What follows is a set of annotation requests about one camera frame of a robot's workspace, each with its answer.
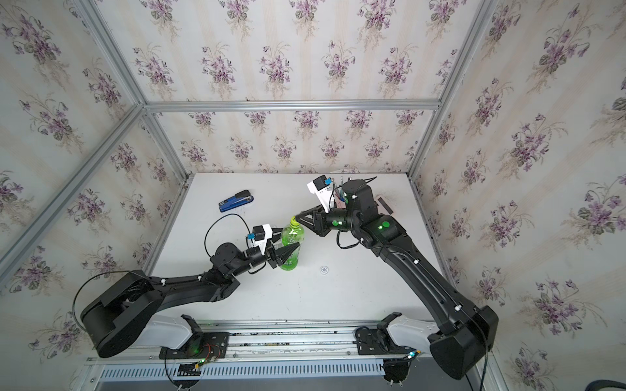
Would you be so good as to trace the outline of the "green plastic bottle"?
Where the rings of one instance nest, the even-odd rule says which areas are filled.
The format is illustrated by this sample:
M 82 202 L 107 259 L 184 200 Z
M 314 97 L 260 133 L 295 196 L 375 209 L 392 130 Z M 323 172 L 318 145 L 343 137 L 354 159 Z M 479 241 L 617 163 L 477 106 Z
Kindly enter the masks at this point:
M 298 244 L 299 246 L 304 241 L 305 231 L 301 223 L 299 223 L 295 217 L 290 219 L 290 223 L 282 230 L 281 233 L 281 242 L 285 247 L 289 247 L 293 244 Z M 300 247 L 294 248 L 293 252 L 291 252 L 288 259 L 281 266 L 282 270 L 291 271 L 294 270 L 298 265 L 298 256 Z

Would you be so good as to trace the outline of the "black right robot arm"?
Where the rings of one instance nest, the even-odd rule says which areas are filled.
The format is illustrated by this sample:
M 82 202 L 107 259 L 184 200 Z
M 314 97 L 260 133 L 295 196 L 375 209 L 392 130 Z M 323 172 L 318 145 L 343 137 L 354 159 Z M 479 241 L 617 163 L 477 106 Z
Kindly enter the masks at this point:
M 366 179 L 339 187 L 324 175 L 307 185 L 319 205 L 296 215 L 298 223 L 319 237 L 349 232 L 358 245 L 381 258 L 412 289 L 438 328 L 427 337 L 430 355 L 455 380 L 487 358 L 499 318 L 490 306 L 479 307 L 458 292 L 415 246 L 402 225 L 380 213 Z

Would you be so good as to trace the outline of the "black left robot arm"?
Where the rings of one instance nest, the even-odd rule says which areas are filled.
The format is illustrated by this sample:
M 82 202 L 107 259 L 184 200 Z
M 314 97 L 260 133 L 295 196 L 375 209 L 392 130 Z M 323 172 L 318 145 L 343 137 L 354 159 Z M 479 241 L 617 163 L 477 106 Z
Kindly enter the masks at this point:
M 160 278 L 132 270 L 90 303 L 80 320 L 97 355 L 111 358 L 138 340 L 154 314 L 195 302 L 223 301 L 240 286 L 238 275 L 264 263 L 277 268 L 298 248 L 299 243 L 279 249 L 269 244 L 264 251 L 242 251 L 224 243 L 210 258 L 212 268 L 201 275 Z

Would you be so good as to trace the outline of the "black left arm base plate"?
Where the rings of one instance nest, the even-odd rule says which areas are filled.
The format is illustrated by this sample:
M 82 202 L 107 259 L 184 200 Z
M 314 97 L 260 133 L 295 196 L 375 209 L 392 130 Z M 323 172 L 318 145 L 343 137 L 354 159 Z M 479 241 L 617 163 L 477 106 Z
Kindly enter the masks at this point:
M 229 332 L 204 332 L 199 323 L 186 314 L 175 320 L 182 322 L 186 334 L 175 332 L 175 343 L 161 347 L 159 359 L 196 359 L 210 362 L 218 358 L 226 358 L 231 336 Z M 183 336 L 185 336 L 183 342 L 178 343 Z

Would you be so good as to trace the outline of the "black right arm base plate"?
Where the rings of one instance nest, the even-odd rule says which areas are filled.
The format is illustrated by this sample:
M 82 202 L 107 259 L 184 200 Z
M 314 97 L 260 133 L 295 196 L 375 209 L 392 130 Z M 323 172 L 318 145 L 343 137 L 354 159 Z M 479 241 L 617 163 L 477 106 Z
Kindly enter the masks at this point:
M 355 329 L 355 343 L 358 355 L 404 355 L 415 358 L 423 353 L 410 345 L 397 345 L 391 338 L 388 328 L 392 321 L 399 320 L 403 314 L 394 312 L 380 321 L 375 328 L 358 327 Z

